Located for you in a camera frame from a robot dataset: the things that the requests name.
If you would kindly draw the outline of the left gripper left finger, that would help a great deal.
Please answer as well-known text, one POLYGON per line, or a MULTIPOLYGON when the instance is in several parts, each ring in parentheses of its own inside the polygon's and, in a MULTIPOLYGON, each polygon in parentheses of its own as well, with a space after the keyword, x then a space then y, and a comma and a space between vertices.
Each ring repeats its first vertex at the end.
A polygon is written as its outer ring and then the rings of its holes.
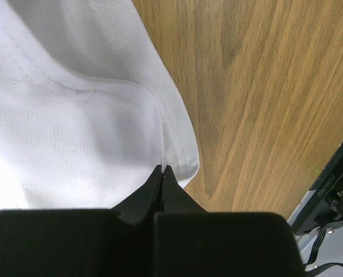
POLYGON ((0 210, 0 276, 150 276, 161 180, 111 209, 0 210))

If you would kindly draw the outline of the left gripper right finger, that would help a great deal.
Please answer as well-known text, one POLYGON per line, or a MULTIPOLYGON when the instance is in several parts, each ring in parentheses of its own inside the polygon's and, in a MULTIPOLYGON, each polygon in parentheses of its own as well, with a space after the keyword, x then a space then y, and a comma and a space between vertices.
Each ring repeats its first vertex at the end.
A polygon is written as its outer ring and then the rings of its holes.
POLYGON ((154 276, 305 276, 286 220, 270 212, 206 212, 171 166, 154 216, 154 276))

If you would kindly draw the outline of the white t shirt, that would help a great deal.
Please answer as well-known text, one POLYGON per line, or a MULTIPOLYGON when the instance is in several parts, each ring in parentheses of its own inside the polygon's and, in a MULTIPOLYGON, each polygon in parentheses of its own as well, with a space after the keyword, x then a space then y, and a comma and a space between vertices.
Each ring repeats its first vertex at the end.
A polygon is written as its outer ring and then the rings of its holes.
POLYGON ((132 1, 0 1, 0 209, 111 208, 199 170, 183 99, 132 1))

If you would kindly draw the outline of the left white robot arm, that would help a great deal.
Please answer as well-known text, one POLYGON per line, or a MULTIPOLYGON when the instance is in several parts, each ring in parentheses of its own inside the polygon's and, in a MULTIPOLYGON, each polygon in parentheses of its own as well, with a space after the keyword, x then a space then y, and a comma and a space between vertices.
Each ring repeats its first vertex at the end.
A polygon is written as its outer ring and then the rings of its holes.
POLYGON ((171 167, 111 209, 0 211, 0 276, 317 276, 295 237, 343 226, 343 142, 293 223, 267 212, 209 213, 171 167))

